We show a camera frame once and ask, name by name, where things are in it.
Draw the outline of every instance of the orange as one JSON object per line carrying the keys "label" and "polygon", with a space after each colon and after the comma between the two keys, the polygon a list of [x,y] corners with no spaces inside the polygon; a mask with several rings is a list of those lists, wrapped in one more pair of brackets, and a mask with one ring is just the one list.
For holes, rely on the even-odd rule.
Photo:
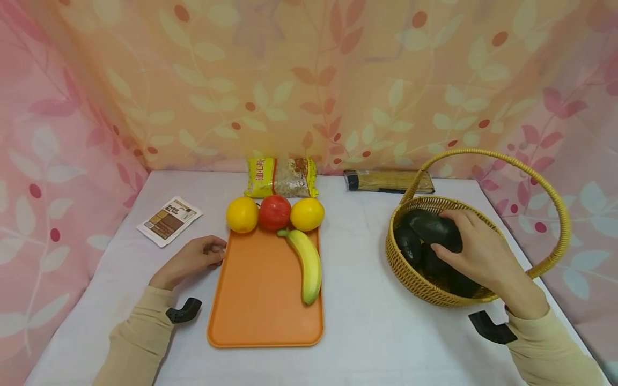
{"label": "orange", "polygon": [[309,232],[322,224],[324,207],[316,198],[303,198],[292,206],[290,221],[298,230]]}
{"label": "orange", "polygon": [[251,197],[238,197],[227,207],[227,226],[237,233],[248,233],[258,225],[258,205]]}

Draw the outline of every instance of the orange cutting board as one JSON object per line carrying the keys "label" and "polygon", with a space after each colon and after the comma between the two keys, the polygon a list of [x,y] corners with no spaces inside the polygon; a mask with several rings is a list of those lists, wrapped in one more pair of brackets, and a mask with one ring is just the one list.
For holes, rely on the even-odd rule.
{"label": "orange cutting board", "polygon": [[[307,235],[320,250],[318,230]],[[218,348],[312,346],[324,332],[322,292],[300,297],[300,260],[286,239],[231,232],[206,336]]]}

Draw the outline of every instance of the packaged noodles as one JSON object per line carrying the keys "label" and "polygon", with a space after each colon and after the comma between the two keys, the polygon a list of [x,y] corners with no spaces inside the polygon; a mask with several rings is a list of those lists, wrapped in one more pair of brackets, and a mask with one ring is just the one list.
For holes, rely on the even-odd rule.
{"label": "packaged noodles", "polygon": [[[344,177],[349,191],[405,193],[416,174],[415,170],[346,170]],[[417,193],[430,194],[435,191],[429,173],[423,172]]]}
{"label": "packaged noodles", "polygon": [[309,158],[251,158],[247,160],[249,183],[245,196],[264,198],[315,197],[317,168]]}

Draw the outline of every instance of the white tablecloth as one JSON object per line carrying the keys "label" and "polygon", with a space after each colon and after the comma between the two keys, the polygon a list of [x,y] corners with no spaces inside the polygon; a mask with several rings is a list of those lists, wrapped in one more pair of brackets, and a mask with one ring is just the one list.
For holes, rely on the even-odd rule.
{"label": "white tablecloth", "polygon": [[[437,195],[471,204],[499,224],[518,260],[530,267],[475,181],[434,182]],[[188,297],[202,300],[203,305],[196,320],[176,328],[156,385],[524,385],[507,348],[479,336],[468,319],[469,314],[485,309],[495,323],[502,323],[506,321],[502,302],[439,308],[414,297],[392,273],[384,240],[401,195],[349,193],[343,177],[318,177],[317,184],[326,208],[320,233],[322,340],[309,348],[211,347],[206,326],[219,276],[216,270],[177,288],[178,307]],[[227,204],[246,187],[246,174],[153,172],[91,284],[26,384],[90,385],[107,354],[109,331],[129,315],[150,277],[191,238],[226,237]],[[175,195],[204,215],[159,249],[135,226]],[[538,283],[558,318],[588,353],[545,286]]]}

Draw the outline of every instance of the wicker basket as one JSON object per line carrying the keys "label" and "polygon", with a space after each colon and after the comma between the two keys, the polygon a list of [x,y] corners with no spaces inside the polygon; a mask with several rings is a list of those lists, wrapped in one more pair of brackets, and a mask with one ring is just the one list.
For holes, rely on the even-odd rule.
{"label": "wicker basket", "polygon": [[400,218],[405,213],[415,208],[426,209],[435,214],[450,209],[467,209],[476,213],[481,220],[483,220],[493,230],[500,234],[500,236],[504,237],[500,230],[496,227],[496,225],[493,224],[487,217],[485,217],[485,215],[461,201],[440,196],[414,197],[414,193],[416,192],[418,183],[420,181],[420,176],[423,172],[427,171],[430,166],[436,161],[458,154],[482,154],[485,156],[501,159],[513,166],[518,167],[519,169],[536,179],[538,183],[547,191],[549,197],[554,202],[554,205],[556,205],[558,217],[560,219],[560,237],[558,239],[558,244],[554,247],[551,254],[546,259],[544,259],[539,264],[532,267],[526,272],[528,276],[534,279],[535,277],[544,274],[552,267],[554,267],[556,263],[560,260],[560,258],[564,255],[569,245],[569,239],[571,234],[569,215],[566,207],[564,206],[564,203],[562,202],[562,199],[554,190],[554,188],[545,180],[545,178],[543,178],[539,173],[535,172],[526,164],[520,162],[513,157],[483,149],[457,149],[435,155],[433,158],[423,164],[421,169],[418,171],[416,177],[414,178],[412,185],[410,185],[408,190],[405,192],[405,195],[401,199],[399,206],[392,214],[391,223],[389,224],[388,235],[386,237],[386,256],[388,258],[389,264],[391,265],[391,269],[395,273],[395,276],[397,276],[399,281],[401,281],[402,284],[405,285],[408,290],[410,290],[410,292],[423,300],[444,307],[462,307],[470,306],[477,303],[487,303],[495,300],[496,298],[498,298],[498,296],[487,288],[482,288],[475,294],[473,298],[462,298],[461,296],[453,295],[443,290],[442,288],[439,288],[435,284],[429,282],[421,274],[412,269],[412,267],[410,267],[408,262],[401,255],[401,252],[397,247],[397,243],[395,242],[393,230],[395,228],[394,226],[399,223]]}

